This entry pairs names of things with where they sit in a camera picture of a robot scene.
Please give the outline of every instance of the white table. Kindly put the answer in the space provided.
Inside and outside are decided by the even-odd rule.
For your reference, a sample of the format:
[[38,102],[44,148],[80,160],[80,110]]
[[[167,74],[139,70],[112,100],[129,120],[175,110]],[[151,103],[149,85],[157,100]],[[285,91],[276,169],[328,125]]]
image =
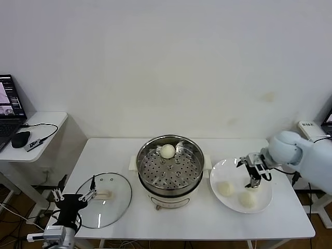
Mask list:
[[[60,129],[61,125],[65,122],[67,118],[67,113],[65,112],[36,112],[27,114],[28,119],[25,123],[30,125],[35,125],[38,123],[51,123]],[[36,139],[42,139],[45,136],[48,136],[55,130],[53,126],[37,126],[37,127],[29,127],[29,128],[22,128],[20,131],[31,131],[31,136],[29,138],[29,142],[32,142]],[[11,142],[9,142],[6,147],[0,152],[0,172],[2,173],[2,180],[4,177],[12,182],[18,189],[22,190],[27,196],[29,196],[32,200],[36,202],[36,206],[32,210],[30,216],[34,217],[37,216],[39,211],[42,209],[46,209],[48,207],[48,201],[46,197],[49,195],[50,191],[45,190],[43,195],[39,194],[37,190],[35,190],[31,185],[26,181],[25,177],[18,172],[14,167],[10,165],[11,162],[34,162],[38,160],[38,158],[42,155],[43,151],[46,149],[48,144],[51,142],[53,137],[56,135],[52,135],[51,137],[47,138],[41,145],[26,152],[24,148],[13,148],[11,146]],[[6,201],[9,201],[10,197],[13,193],[17,192],[17,188],[15,191],[11,191]]]
[[[136,240],[272,240],[264,248],[276,248],[290,239],[315,236],[289,180],[272,173],[273,200],[261,213],[242,214],[224,206],[213,195],[209,179],[187,206],[157,211],[148,199],[136,172],[128,170],[130,158],[148,139],[89,139],[68,179],[65,193],[76,190],[93,174],[117,172],[132,187],[132,201],[124,216],[101,229],[82,227],[77,239]],[[212,164],[223,158],[245,156],[267,146],[266,140],[194,139]],[[55,222],[50,219],[49,225]]]

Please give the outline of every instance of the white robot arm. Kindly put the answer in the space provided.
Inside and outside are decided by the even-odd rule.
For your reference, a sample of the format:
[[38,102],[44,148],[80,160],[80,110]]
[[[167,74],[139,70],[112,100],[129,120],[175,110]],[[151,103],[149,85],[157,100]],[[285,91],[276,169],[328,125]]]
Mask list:
[[295,132],[282,131],[260,153],[240,158],[238,166],[242,164],[251,177],[247,187],[258,187],[262,177],[270,181],[271,175],[267,177],[270,169],[287,165],[308,182],[332,194],[332,142],[329,140],[312,143]]

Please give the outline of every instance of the table leg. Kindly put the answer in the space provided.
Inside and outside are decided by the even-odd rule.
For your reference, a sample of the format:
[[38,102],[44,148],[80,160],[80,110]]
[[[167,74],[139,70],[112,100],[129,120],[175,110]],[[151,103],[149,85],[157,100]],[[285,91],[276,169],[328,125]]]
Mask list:
[[105,246],[105,240],[101,239],[99,242],[99,248],[104,248],[104,246]]
[[269,240],[259,249],[276,249],[277,247],[285,244],[289,240]]
[[90,244],[90,242],[86,239],[75,239],[75,244],[80,249],[93,249],[94,247]]
[[[332,196],[325,194],[321,198],[318,198],[317,195],[312,195],[312,205],[311,205],[311,213],[318,214],[324,223],[327,229],[332,229],[332,221],[328,214],[326,213],[324,207],[332,202]],[[303,206],[305,212],[309,214],[310,206]]]
[[[4,203],[4,204],[8,204],[9,203],[9,201],[10,201],[10,199],[11,199],[11,197],[14,195],[14,191],[11,191],[11,192],[9,192],[9,194],[7,195],[7,197],[6,197],[6,199],[4,200],[4,201],[2,201],[2,204]],[[0,206],[0,214],[1,214],[1,212],[4,210],[5,208],[3,207],[3,206]]]
[[29,196],[34,202],[43,208],[47,208],[48,201],[40,194],[36,189],[24,179],[24,177],[12,167],[10,164],[4,163],[0,167],[0,171],[3,175],[10,180],[16,187],[22,190],[27,196]]
[[[45,199],[49,197],[51,194],[51,190],[44,190],[43,193],[41,194]],[[48,208],[48,211],[53,211],[56,208],[56,204],[54,202],[50,203],[50,207]],[[46,211],[47,208],[43,208],[36,204],[34,208],[32,209],[31,213],[29,214],[29,217],[26,221],[27,224],[32,225],[36,222],[37,217],[39,216],[39,213],[41,211]]]
[[251,240],[247,240],[248,249],[254,249]]
[[19,195],[21,190],[9,181],[2,173],[0,173],[0,183],[5,185],[6,188],[13,191],[15,195]]

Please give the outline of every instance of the black mouse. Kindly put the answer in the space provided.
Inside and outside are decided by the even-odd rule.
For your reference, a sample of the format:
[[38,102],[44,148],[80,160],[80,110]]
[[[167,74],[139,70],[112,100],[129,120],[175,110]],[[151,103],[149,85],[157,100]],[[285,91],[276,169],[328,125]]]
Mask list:
[[29,140],[30,137],[30,131],[23,131],[16,133],[14,136],[11,138],[11,145],[13,148],[21,148],[24,145],[27,144],[27,141]]

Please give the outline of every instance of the glass lid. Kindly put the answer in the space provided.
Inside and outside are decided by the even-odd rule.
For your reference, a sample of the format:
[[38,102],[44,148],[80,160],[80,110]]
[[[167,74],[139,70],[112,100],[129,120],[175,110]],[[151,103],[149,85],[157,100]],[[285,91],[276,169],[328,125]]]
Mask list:
[[[117,173],[102,173],[94,179],[97,195],[79,213],[82,226],[103,228],[116,222],[126,212],[131,201],[131,186],[126,178]],[[83,183],[76,193],[85,195],[90,189],[91,180]]]

